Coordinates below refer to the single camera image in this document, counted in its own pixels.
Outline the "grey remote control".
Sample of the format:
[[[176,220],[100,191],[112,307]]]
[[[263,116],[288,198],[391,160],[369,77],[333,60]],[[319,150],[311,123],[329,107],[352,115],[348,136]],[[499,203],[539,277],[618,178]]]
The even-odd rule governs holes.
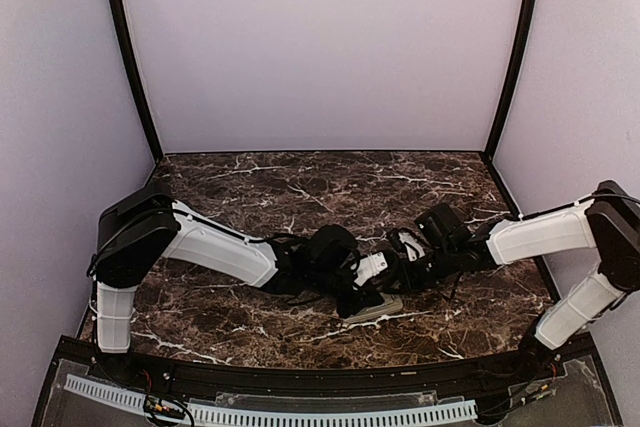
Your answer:
[[[403,301],[399,296],[381,294],[383,302],[377,306],[365,307],[358,313],[347,317],[346,324],[362,323],[375,320],[383,315],[392,315],[403,309]]]

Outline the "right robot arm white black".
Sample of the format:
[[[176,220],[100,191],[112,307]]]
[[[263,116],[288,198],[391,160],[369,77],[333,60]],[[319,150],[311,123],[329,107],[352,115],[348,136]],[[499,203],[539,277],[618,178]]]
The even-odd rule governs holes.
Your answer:
[[[639,201],[612,180],[570,204],[488,222],[475,231],[446,203],[424,212],[415,224],[419,237],[406,229],[389,237],[407,257],[400,274],[407,290],[432,286],[453,274],[494,270],[551,253],[597,251],[598,265],[541,316],[531,334],[535,342],[511,357],[510,371],[521,381],[534,379],[547,367],[548,350],[561,347],[639,289]]]

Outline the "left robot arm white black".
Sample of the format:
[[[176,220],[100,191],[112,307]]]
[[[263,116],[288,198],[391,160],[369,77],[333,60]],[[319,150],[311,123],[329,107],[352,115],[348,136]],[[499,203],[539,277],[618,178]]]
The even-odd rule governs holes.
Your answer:
[[[309,237],[250,236],[207,219],[154,181],[104,210],[87,275],[95,286],[95,340],[101,364],[120,383],[141,374],[130,353],[138,286],[161,259],[189,262],[274,295],[305,290],[335,300],[340,318],[360,322],[384,313],[392,300],[370,282],[389,265],[383,253],[360,254],[339,225]]]

